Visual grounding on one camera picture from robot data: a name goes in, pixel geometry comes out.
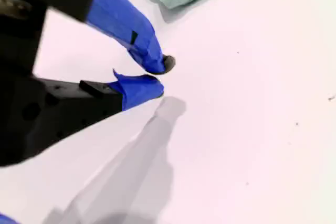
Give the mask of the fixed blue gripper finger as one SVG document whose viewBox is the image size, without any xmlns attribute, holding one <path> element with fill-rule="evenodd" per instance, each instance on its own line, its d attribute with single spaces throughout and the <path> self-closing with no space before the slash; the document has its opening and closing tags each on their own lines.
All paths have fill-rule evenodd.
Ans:
<svg viewBox="0 0 336 224">
<path fill-rule="evenodd" d="M 54 8 L 114 38 L 145 71 L 165 74 L 175 58 L 165 55 L 151 22 L 128 0 L 55 0 Z"/>
</svg>

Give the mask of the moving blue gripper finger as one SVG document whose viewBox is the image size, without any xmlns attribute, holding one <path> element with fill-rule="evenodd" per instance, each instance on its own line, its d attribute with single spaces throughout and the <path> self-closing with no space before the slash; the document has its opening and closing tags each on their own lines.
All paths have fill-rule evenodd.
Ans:
<svg viewBox="0 0 336 224">
<path fill-rule="evenodd" d="M 164 93 L 154 76 L 115 77 L 111 83 L 73 83 L 5 73 L 5 165 Z"/>
</svg>

